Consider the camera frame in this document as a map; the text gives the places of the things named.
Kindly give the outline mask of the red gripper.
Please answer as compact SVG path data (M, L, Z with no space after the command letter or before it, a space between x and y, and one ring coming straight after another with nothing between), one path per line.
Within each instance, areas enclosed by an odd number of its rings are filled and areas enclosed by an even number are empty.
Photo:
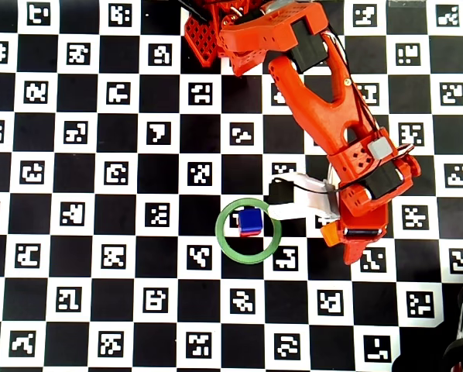
M337 239L345 245L343 261L346 265L357 262L370 243L385 236L389 202L409 190L413 179L420 175L417 159L407 153L379 164L339 192Z

